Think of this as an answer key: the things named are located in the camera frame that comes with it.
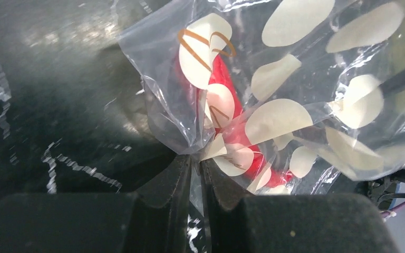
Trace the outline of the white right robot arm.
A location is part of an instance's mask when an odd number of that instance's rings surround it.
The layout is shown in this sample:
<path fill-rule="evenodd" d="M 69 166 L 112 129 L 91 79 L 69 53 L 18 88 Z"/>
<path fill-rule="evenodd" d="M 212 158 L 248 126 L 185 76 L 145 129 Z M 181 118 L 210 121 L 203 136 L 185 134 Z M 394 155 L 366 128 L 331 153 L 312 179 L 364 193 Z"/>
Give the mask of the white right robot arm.
<path fill-rule="evenodd" d="M 365 195 L 384 211 L 405 202 L 405 169 L 368 181 Z"/>

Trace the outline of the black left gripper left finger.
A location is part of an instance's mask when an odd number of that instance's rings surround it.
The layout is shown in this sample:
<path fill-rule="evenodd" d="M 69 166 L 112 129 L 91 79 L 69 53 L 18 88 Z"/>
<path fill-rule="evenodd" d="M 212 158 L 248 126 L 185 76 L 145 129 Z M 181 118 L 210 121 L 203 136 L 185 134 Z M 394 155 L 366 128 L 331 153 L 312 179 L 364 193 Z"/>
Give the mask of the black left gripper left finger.
<path fill-rule="evenodd" d="M 0 252 L 185 252 L 191 158 L 129 193 L 14 194 L 0 202 Z"/>

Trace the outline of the clear polka dot zip bag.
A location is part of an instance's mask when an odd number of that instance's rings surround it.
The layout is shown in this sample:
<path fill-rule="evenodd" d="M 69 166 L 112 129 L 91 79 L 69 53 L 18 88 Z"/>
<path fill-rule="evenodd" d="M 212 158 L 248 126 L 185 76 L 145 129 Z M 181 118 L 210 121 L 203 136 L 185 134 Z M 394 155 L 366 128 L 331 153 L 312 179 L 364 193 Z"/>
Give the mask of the clear polka dot zip bag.
<path fill-rule="evenodd" d="M 286 194 L 326 173 L 370 181 L 405 166 L 405 1 L 171 1 L 120 36 L 152 134 L 199 160 L 214 140 L 204 91 L 226 64 L 245 133 Z"/>

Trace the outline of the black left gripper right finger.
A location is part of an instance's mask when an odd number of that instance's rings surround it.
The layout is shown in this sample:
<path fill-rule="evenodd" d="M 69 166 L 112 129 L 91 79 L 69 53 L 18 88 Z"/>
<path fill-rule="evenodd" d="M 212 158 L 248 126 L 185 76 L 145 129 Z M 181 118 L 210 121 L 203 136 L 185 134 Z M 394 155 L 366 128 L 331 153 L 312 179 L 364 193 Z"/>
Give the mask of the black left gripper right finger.
<path fill-rule="evenodd" d="M 359 194 L 256 196 L 200 164 L 209 252 L 398 252 L 374 204 Z"/>

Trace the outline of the fake red chili pepper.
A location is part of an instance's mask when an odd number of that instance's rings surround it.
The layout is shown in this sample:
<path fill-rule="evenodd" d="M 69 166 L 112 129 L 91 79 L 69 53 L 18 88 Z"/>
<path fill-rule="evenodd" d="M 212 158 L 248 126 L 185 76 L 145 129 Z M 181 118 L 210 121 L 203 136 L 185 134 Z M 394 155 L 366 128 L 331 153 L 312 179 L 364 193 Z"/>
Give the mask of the fake red chili pepper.
<path fill-rule="evenodd" d="M 207 89 L 204 91 L 205 116 L 214 126 L 214 140 L 205 155 L 213 159 L 219 169 L 229 177 L 248 179 L 249 191 L 261 188 L 286 194 L 286 184 L 292 179 L 290 172 L 276 172 L 245 133 L 245 123 L 239 121 L 243 107 L 223 59 L 217 55 L 212 64 Z"/>

